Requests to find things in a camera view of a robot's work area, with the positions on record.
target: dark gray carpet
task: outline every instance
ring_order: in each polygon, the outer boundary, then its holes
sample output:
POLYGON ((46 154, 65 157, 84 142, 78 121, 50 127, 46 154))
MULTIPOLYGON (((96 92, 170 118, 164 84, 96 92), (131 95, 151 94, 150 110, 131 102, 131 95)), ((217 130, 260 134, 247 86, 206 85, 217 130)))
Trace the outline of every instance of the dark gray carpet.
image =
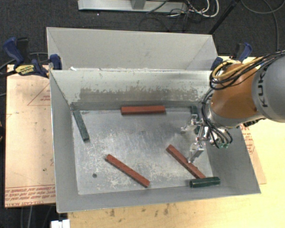
MULTIPOLYGON (((183 19, 170 19, 160 14, 139 12, 85 11, 79 12, 78 0, 0 0, 0 65, 10 60, 2 45, 11 36, 28 37, 31 51, 47 51, 46 27, 94 28, 135 31, 164 31, 171 33, 207 34, 231 0, 219 0, 220 13, 210 19, 193 16, 187 23, 183 19)), ((269 11, 262 0, 243 0, 250 8, 269 11)), ((278 8, 283 0, 266 0, 278 8)), ((285 4, 275 12, 278 23, 278 44, 273 14, 255 14, 239 3, 214 33, 219 55, 229 56, 237 43, 247 42, 252 56, 285 49, 285 4)), ((6 90, 6 80, 0 80, 0 93, 6 90)), ((5 97, 0 97, 0 118, 5 125, 5 97)), ((21 209, 5 209, 4 193, 4 149, 0 144, 0 222, 6 228, 20 227, 21 209)), ((41 227, 49 206, 33 208, 31 227, 41 227)), ((29 209, 23 209, 24 226, 27 225, 29 209)), ((57 219, 55 208, 49 212, 49 220, 57 219)))

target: white cable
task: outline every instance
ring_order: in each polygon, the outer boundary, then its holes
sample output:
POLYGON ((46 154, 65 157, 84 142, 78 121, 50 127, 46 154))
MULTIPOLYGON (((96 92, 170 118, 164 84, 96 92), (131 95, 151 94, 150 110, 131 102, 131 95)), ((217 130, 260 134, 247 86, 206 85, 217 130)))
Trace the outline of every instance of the white cable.
POLYGON ((212 15, 204 14, 204 13, 207 12, 207 11, 209 10, 209 8, 210 8, 210 2, 209 2, 209 0, 207 0, 207 8, 206 8, 206 9, 201 9, 201 10, 197 10, 195 7, 193 7, 193 5, 190 3, 189 0, 186 0, 186 1, 187 1, 188 5, 189 5, 189 7, 190 7, 190 9, 189 9, 190 12, 194 12, 194 13, 200 14, 200 15, 203 16, 203 17, 212 18, 212 17, 216 16, 216 15, 219 13, 219 1, 218 1, 218 0, 215 0, 217 10, 216 10, 216 12, 215 12, 214 14, 212 14, 212 15))
POLYGON ((215 0, 215 3, 216 3, 216 5, 217 5, 217 11, 214 13, 214 14, 212 14, 212 15, 206 15, 206 14, 202 14, 202 16, 204 16, 204 17, 206 17, 206 18, 212 18, 212 17, 214 17, 214 16, 217 16, 217 14, 219 13, 219 1, 218 0, 215 0))
POLYGON ((168 17, 175 17, 175 16, 179 16, 181 15, 182 13, 176 13, 176 14, 172 14, 172 15, 167 15, 168 17))

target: wire bundle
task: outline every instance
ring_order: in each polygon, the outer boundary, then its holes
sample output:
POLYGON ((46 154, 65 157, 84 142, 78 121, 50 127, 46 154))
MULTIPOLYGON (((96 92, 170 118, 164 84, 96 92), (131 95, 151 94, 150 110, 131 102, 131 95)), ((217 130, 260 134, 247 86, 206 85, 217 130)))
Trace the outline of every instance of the wire bundle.
POLYGON ((212 73, 210 74, 210 88, 213 90, 222 90, 227 87, 237 86, 243 83, 248 78, 250 78, 260 69, 272 64, 274 61, 278 60, 283 56, 285 56, 285 50, 257 57, 254 60, 244 64, 241 64, 241 62, 235 60, 223 61, 221 64, 215 67, 212 73), (238 64, 238 66, 226 72, 226 69, 234 64, 238 64), (244 74, 247 74, 246 78, 235 84, 235 82, 244 74))
POLYGON ((201 114, 202 114, 202 118, 203 118, 203 123, 206 127, 208 127, 208 133, 207 135, 210 135, 213 143, 215 144, 215 146, 219 149, 221 149, 222 147, 228 147, 228 145, 230 143, 232 143, 233 138, 230 135, 230 133, 228 132, 228 130, 220 130, 218 127, 216 127, 207 117, 206 114, 206 107, 207 107, 207 103, 209 102, 209 100, 211 99, 212 95, 213 95, 213 90, 209 89, 208 92, 205 94, 203 100, 202 100, 202 107, 201 107, 201 114))
MULTIPOLYGON (((152 9, 149 12, 146 12, 146 15, 154 15, 154 12, 159 10, 162 6, 164 6, 168 1, 164 1, 160 6, 152 9)), ((146 20, 153 20, 157 21, 161 24, 161 26, 164 28, 165 31, 172 31, 173 28, 182 21, 182 31, 187 30, 188 21, 193 23, 200 23, 202 19, 205 18, 213 18, 215 17, 219 12, 219 1, 215 0, 215 4, 212 5, 210 0, 204 0, 207 2, 206 6, 204 8, 198 8, 197 5, 200 4, 201 0, 183 0, 182 1, 182 8, 181 9, 172 9, 168 13, 162 13, 162 14, 156 14, 154 17, 146 17, 143 18, 139 23, 139 30, 144 30, 141 28, 141 24, 145 22, 146 20), (164 21, 161 19, 163 17, 175 19, 175 22, 171 26, 167 26, 164 21)))

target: yellow clamp label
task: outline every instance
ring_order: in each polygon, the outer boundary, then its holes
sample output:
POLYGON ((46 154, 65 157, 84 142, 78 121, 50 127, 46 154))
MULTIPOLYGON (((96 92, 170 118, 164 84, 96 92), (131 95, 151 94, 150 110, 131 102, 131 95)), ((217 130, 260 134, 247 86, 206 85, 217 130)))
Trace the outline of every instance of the yellow clamp label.
POLYGON ((28 73, 31 73, 31 72, 34 72, 34 65, 31 65, 31 64, 23 64, 23 65, 20 65, 19 67, 17 67, 15 69, 15 71, 19 74, 28 74, 28 73))

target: red wooden block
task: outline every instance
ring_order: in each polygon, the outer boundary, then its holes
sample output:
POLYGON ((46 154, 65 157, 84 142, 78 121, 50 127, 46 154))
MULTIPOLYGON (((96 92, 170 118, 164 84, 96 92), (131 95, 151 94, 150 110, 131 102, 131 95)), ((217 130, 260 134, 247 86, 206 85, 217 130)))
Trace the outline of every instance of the red wooden block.
POLYGON ((127 114, 154 114, 165 113, 166 108, 163 105, 146 105, 146 106, 122 106, 122 115, 127 114))
POLYGON ((123 173, 127 174, 129 177, 137 181, 139 184, 147 188, 150 181, 144 178, 142 175, 138 174, 136 171, 132 170, 130 167, 122 163, 120 160, 116 159, 114 156, 108 154, 105 158, 107 162, 120 169, 123 173))
POLYGON ((188 163, 185 156, 183 156, 173 145, 169 145, 166 149, 167 152, 172 155, 183 167, 187 169, 195 178, 205 178, 206 176, 200 172, 200 170, 193 165, 188 163))

